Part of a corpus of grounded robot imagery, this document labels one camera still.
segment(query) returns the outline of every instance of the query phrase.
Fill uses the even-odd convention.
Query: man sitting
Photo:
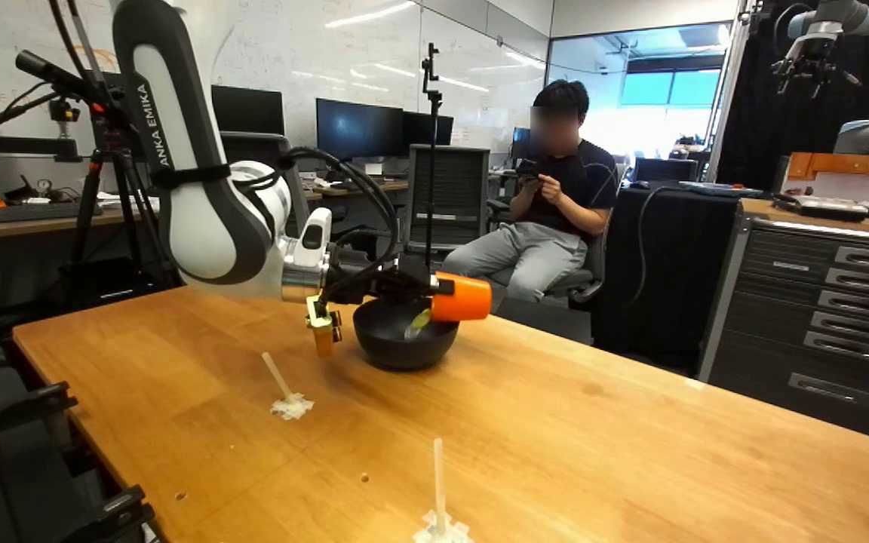
[[[579,124],[587,111],[587,92],[579,80],[553,80],[534,102],[575,102]],[[494,276],[510,270],[505,296],[498,296],[500,307],[494,307],[508,315],[530,312],[554,279],[582,269],[592,237],[607,232],[607,211],[620,186],[614,154],[584,137],[579,137],[579,155],[526,161],[520,175],[522,186],[510,199],[510,222],[444,258],[444,269],[455,273]]]

